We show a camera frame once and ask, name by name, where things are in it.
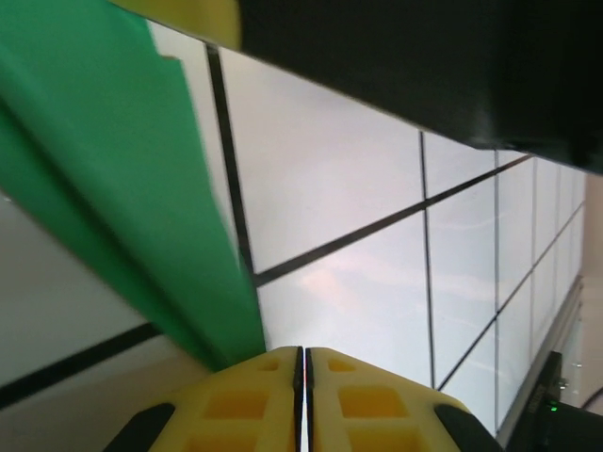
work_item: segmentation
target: black grout line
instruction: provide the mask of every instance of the black grout line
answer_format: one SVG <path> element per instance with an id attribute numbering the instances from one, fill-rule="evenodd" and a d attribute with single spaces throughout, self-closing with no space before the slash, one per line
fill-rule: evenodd
<path id="1" fill-rule="evenodd" d="M 459 367 L 461 367 L 461 364 L 464 363 L 464 360 L 466 359 L 466 357 L 469 356 L 469 353 L 471 353 L 473 351 L 475 346 L 480 342 L 481 338 L 485 335 L 485 333 L 488 332 L 488 330 L 490 329 L 490 327 L 492 326 L 492 324 L 495 322 L 496 319 L 497 319 L 496 315 L 490 319 L 490 321 L 488 322 L 486 327 L 480 332 L 480 334 L 478 334 L 478 337 L 471 343 L 471 346 L 469 346 L 469 348 L 465 351 L 465 353 L 463 354 L 463 356 L 461 357 L 459 362 L 457 362 L 454 365 L 454 367 L 452 367 L 452 370 L 450 370 L 450 372 L 448 372 L 448 375 L 446 375 L 446 377 L 442 380 L 440 385 L 437 387 L 438 391 L 442 391 L 442 389 L 444 389 L 444 387 L 448 384 L 448 382 L 454 376 L 454 374 L 459 369 Z"/>
<path id="2" fill-rule="evenodd" d="M 495 151 L 495 164 L 498 168 L 498 151 Z M 494 176 L 494 312 L 498 310 L 499 290 L 500 290 L 500 175 Z M 498 363 L 499 363 L 499 334 L 498 334 L 498 317 L 494 323 L 494 426 L 498 429 Z"/>
<path id="3" fill-rule="evenodd" d="M 312 348 L 305 350 L 305 410 L 306 410 L 306 434 L 308 437 L 308 452 L 315 452 L 318 450 L 314 448 L 314 421 L 315 409 L 314 409 L 314 387 L 315 387 L 315 372 L 314 372 L 314 361 L 312 359 Z"/>
<path id="4" fill-rule="evenodd" d="M 538 159 L 535 158 L 532 167 L 532 180 L 531 180 L 531 252 L 530 262 L 534 265 L 536 259 L 536 222 L 538 219 Z M 530 362 L 533 355 L 532 335 L 534 334 L 534 290 L 535 290 L 534 278 L 530 280 Z"/>
<path id="5" fill-rule="evenodd" d="M 400 210 L 388 217 L 379 219 L 374 223 L 368 224 L 367 226 L 364 226 L 363 228 L 360 228 L 352 233 L 343 235 L 335 240 L 332 240 L 331 242 L 325 243 L 324 245 L 316 247 L 313 250 L 305 252 L 304 254 L 300 254 L 299 256 L 293 257 L 288 261 L 285 261 L 277 266 L 264 270 L 254 276 L 255 286 L 261 287 L 265 284 L 272 283 L 273 281 L 282 278 L 283 276 L 288 275 L 289 273 L 292 273 L 295 270 L 299 270 L 304 266 L 312 264 L 318 259 L 328 256 L 329 254 L 332 254 L 335 251 L 341 250 L 342 248 L 345 248 L 348 245 L 362 240 L 363 238 L 366 238 L 369 235 L 375 234 L 378 231 L 388 226 L 391 226 L 392 224 L 402 221 L 403 219 L 408 218 L 409 216 L 423 209 L 426 209 L 427 207 L 431 207 L 443 200 L 457 195 L 458 193 L 465 191 L 468 188 L 475 186 L 483 181 L 486 181 L 494 177 L 495 175 L 500 174 L 503 171 L 509 170 L 531 158 L 531 155 L 525 155 L 500 168 L 492 169 L 482 174 L 481 176 L 475 177 L 469 181 L 464 182 L 463 184 L 450 188 L 438 195 L 428 198 L 427 200 L 418 202 L 415 205 Z"/>
<path id="6" fill-rule="evenodd" d="M 576 171 L 572 171 L 572 196 L 570 198 L 570 204 L 572 207 L 574 206 L 574 197 L 576 195 L 576 176 L 578 173 Z M 570 266 L 572 262 L 574 262 L 574 235 L 570 231 L 569 235 L 569 262 Z"/>
<path id="7" fill-rule="evenodd" d="M 561 165 L 559 165 L 557 167 L 557 188 L 555 189 L 555 193 L 557 194 L 557 202 L 555 203 L 555 234 L 557 234 L 557 230 L 559 229 L 559 214 L 560 214 L 560 204 L 561 204 L 561 187 L 562 187 L 562 167 Z M 555 299 L 557 299 L 557 258 L 558 258 L 558 253 L 557 253 L 557 247 L 555 247 L 555 250 L 553 251 L 553 282 L 555 284 L 555 286 L 553 287 L 554 293 L 555 293 Z"/>
<path id="8" fill-rule="evenodd" d="M 159 335 L 161 333 L 153 325 L 145 323 L 107 339 L 96 346 L 47 365 L 29 375 L 20 377 L 0 387 L 0 410 Z"/>
<path id="9" fill-rule="evenodd" d="M 427 200 L 427 164 L 425 159 L 425 135 L 418 133 L 419 156 L 421 163 L 421 190 L 423 201 Z M 435 344 L 433 335 L 433 301 L 432 301 L 432 255 L 430 247 L 430 214 L 423 209 L 423 243 L 425 245 L 425 284 L 427 296 L 427 327 L 430 345 L 431 385 L 435 388 Z"/>
<path id="10" fill-rule="evenodd" d="M 557 235 L 555 235 L 555 237 L 553 238 L 553 240 L 548 244 L 548 246 L 546 247 L 546 249 L 543 251 L 543 253 L 540 255 L 540 257 L 538 258 L 538 260 L 536 261 L 536 263 L 534 263 L 534 265 L 531 267 L 531 269 L 528 271 L 528 273 L 526 273 L 526 275 L 522 278 L 522 280 L 519 282 L 519 284 L 517 285 L 517 287 L 513 290 L 513 292 L 507 297 L 507 299 L 505 300 L 505 302 L 503 303 L 503 305 L 500 307 L 500 309 L 495 313 L 495 315 L 490 319 L 490 321 L 488 322 L 488 324 L 485 326 L 485 328 L 480 332 L 480 334 L 478 335 L 477 339 L 475 341 L 473 341 L 473 343 L 471 343 L 471 346 L 467 349 L 467 351 L 463 354 L 463 356 L 461 357 L 461 359 L 454 365 L 454 367 L 452 368 L 452 370 L 450 370 L 450 372 L 448 372 L 448 374 L 446 375 L 446 377 L 444 378 L 444 380 L 442 381 L 442 383 L 440 383 L 440 385 L 438 386 L 437 390 L 438 391 L 442 391 L 442 389 L 446 386 L 446 384 L 450 381 L 450 379 L 454 376 L 454 373 L 459 369 L 459 367 L 461 366 L 461 364 L 464 362 L 464 360 L 466 359 L 466 357 L 469 355 L 469 353 L 471 353 L 473 351 L 473 349 L 475 348 L 475 346 L 478 344 L 478 342 L 480 341 L 480 339 L 483 337 L 483 335 L 485 333 L 487 333 L 488 329 L 492 326 L 492 324 L 497 320 L 497 318 L 500 316 L 500 314 L 502 314 L 502 312 L 507 308 L 507 306 L 509 305 L 509 303 L 511 302 L 511 300 L 513 299 L 513 297 L 515 296 L 515 294 L 517 294 L 517 292 L 519 291 L 519 289 L 521 289 L 521 286 L 526 282 L 526 280 L 530 277 L 530 275 L 533 273 L 534 269 L 540 264 L 540 262 L 545 258 L 546 253 L 557 243 L 557 240 L 559 239 L 559 237 L 563 234 L 563 232 L 565 231 L 565 229 L 572 223 L 572 220 L 574 219 L 574 217 L 578 214 L 579 210 L 582 208 L 582 206 L 584 205 L 584 202 L 581 202 L 580 205 L 578 206 L 578 208 L 574 211 L 574 213 L 570 216 L 570 218 L 565 222 L 565 224 L 563 224 L 563 227 L 560 229 L 559 233 Z"/>
<path id="11" fill-rule="evenodd" d="M 238 249 L 249 274 L 253 275 L 252 249 L 247 220 L 245 218 L 241 183 L 238 177 L 235 140 L 233 138 L 233 129 L 230 121 L 228 99 L 226 97 L 226 87 L 220 60 L 220 50 L 213 44 L 206 44 L 205 49 L 207 53 L 207 65 L 209 67 L 211 86 L 214 93 L 214 103 L 216 105 L 216 116 L 220 129 L 222 154 L 224 157 L 224 166 L 226 168 L 226 178 L 228 180 L 233 218 L 235 220 Z"/>
<path id="12" fill-rule="evenodd" d="M 303 347 L 298 347 L 295 356 L 295 368 L 293 370 L 293 422 L 295 431 L 295 452 L 301 452 L 302 448 L 302 418 L 303 418 L 303 393 L 305 382 L 305 367 L 303 365 Z"/>

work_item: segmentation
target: green plastic board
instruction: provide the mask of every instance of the green plastic board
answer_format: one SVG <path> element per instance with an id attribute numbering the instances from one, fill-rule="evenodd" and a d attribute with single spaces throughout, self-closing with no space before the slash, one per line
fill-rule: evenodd
<path id="1" fill-rule="evenodd" d="M 180 62 L 105 0 L 0 18 L 0 187 L 210 369 L 264 352 Z"/>

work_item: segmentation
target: white surface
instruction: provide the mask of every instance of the white surface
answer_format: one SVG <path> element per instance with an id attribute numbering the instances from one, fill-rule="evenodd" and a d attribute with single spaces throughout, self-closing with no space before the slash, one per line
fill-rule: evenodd
<path id="1" fill-rule="evenodd" d="M 528 278 L 498 317 L 498 426 L 530 369 L 530 285 Z"/>
<path id="2" fill-rule="evenodd" d="M 570 285 L 576 275 L 572 275 L 571 266 L 571 246 L 572 234 L 571 225 L 565 228 L 555 243 L 557 248 L 557 272 L 555 274 L 555 306 L 556 310 L 561 308 Z"/>
<path id="3" fill-rule="evenodd" d="M 495 434 L 494 325 L 469 353 L 442 392 L 458 398 L 491 434 Z"/>
<path id="4" fill-rule="evenodd" d="M 502 167 L 526 155 L 517 151 L 498 151 L 498 165 Z"/>
<path id="5" fill-rule="evenodd" d="M 430 384 L 416 214 L 259 290 L 269 347 L 330 347 Z"/>
<path id="6" fill-rule="evenodd" d="M 144 319 L 0 196 L 0 384 Z"/>
<path id="7" fill-rule="evenodd" d="M 495 312 L 494 179 L 429 209 L 436 384 Z"/>
<path id="8" fill-rule="evenodd" d="M 534 269 L 534 302 L 532 305 L 531 358 L 534 359 L 557 314 L 555 289 L 555 252 L 553 246 Z"/>
<path id="9" fill-rule="evenodd" d="M 531 269 L 534 162 L 498 176 L 498 303 L 502 305 Z"/>
<path id="10" fill-rule="evenodd" d="M 560 166 L 542 158 L 536 165 L 536 236 L 534 259 L 540 258 L 557 234 L 557 204 Z"/>
<path id="11" fill-rule="evenodd" d="M 256 271 L 421 201 L 414 127 L 221 55 Z"/>
<path id="12" fill-rule="evenodd" d="M 155 399 L 207 372 L 159 337 L 0 412 L 0 450 L 103 450 Z"/>
<path id="13" fill-rule="evenodd" d="M 165 26 L 149 23 L 157 52 L 181 60 L 190 91 L 190 101 L 197 117 L 211 176 L 214 196 L 233 243 L 236 243 L 232 204 L 222 155 L 220 129 L 207 66 L 205 45 Z"/>
<path id="14" fill-rule="evenodd" d="M 456 141 L 426 133 L 428 196 L 437 195 L 493 170 L 494 155 L 494 151 L 478 151 Z"/>
<path id="15" fill-rule="evenodd" d="M 584 171 L 574 171 L 574 192 L 572 200 L 572 212 L 578 209 L 578 206 L 584 201 L 586 190 L 586 173 Z"/>
<path id="16" fill-rule="evenodd" d="M 570 275 L 575 278 L 582 267 L 582 245 L 584 240 L 584 207 L 582 207 L 572 220 L 572 245 L 571 245 L 571 264 Z"/>
<path id="17" fill-rule="evenodd" d="M 559 211 L 557 231 L 570 218 L 574 212 L 574 175 L 575 171 L 569 167 L 560 166 L 559 175 Z"/>

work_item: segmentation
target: white wall panel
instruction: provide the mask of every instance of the white wall panel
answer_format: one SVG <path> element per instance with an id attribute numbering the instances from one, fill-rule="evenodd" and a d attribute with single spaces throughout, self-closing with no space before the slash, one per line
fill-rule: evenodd
<path id="1" fill-rule="evenodd" d="M 534 259 L 538 259 L 557 234 L 560 165 L 542 158 L 536 158 L 535 165 Z"/>
<path id="2" fill-rule="evenodd" d="M 572 220 L 570 276 L 576 278 L 582 268 L 582 245 L 584 240 L 584 208 L 582 207 Z"/>
<path id="3" fill-rule="evenodd" d="M 574 170 L 574 191 L 572 195 L 572 212 L 584 202 L 584 193 L 586 190 L 586 172 Z"/>
<path id="4" fill-rule="evenodd" d="M 270 347 L 329 347 L 430 384 L 420 214 L 259 289 Z"/>
<path id="5" fill-rule="evenodd" d="M 498 303 L 502 305 L 531 269 L 534 162 L 498 176 Z"/>
<path id="6" fill-rule="evenodd" d="M 563 225 L 574 212 L 574 175 L 575 171 L 566 166 L 560 166 L 559 174 L 559 211 L 557 231 L 560 231 Z"/>
<path id="7" fill-rule="evenodd" d="M 463 401 L 493 435 L 495 426 L 495 333 L 488 329 L 442 391 Z"/>
<path id="8" fill-rule="evenodd" d="M 572 275 L 571 266 L 571 246 L 572 246 L 572 233 L 571 225 L 565 228 L 562 234 L 555 243 L 557 252 L 557 270 L 555 273 L 555 306 L 556 310 L 559 310 L 567 293 L 570 285 L 574 281 L 574 275 Z"/>
<path id="9" fill-rule="evenodd" d="M 534 359 L 545 340 L 548 329 L 557 314 L 557 289 L 555 279 L 555 253 L 553 246 L 536 266 L 533 273 L 534 300 L 532 306 L 531 358 Z"/>
<path id="10" fill-rule="evenodd" d="M 427 194 L 434 196 L 495 167 L 494 151 L 480 151 L 434 134 L 425 134 Z"/>
<path id="11" fill-rule="evenodd" d="M 530 298 L 527 279 L 498 316 L 498 426 L 530 369 Z"/>
<path id="12" fill-rule="evenodd" d="M 414 127 L 221 55 L 257 271 L 421 201 Z"/>
<path id="13" fill-rule="evenodd" d="M 429 208 L 436 384 L 495 312 L 494 180 Z"/>
<path id="14" fill-rule="evenodd" d="M 144 323 L 0 196 L 0 385 Z"/>

